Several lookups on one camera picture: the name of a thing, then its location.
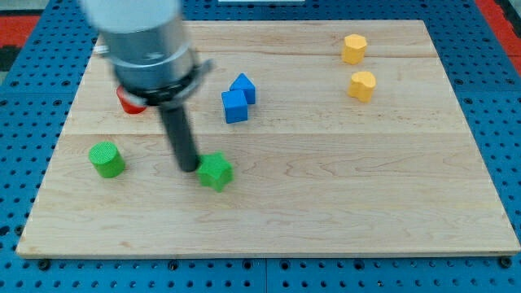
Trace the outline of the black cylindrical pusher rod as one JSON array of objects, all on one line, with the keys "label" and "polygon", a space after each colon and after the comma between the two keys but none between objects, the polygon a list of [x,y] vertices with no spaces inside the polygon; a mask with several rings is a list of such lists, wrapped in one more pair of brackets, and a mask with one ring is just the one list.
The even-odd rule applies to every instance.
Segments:
[{"label": "black cylindrical pusher rod", "polygon": [[199,153],[185,108],[161,105],[159,109],[178,167],[186,173],[194,172],[199,167]]}]

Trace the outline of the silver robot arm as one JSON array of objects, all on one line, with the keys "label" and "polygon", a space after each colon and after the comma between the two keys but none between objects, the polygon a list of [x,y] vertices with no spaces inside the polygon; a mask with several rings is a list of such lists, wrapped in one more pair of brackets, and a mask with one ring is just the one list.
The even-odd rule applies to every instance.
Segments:
[{"label": "silver robot arm", "polygon": [[81,0],[80,7],[103,40],[103,56],[132,103],[156,107],[178,167],[193,172],[199,154],[185,101],[212,70],[201,61],[176,0]]}]

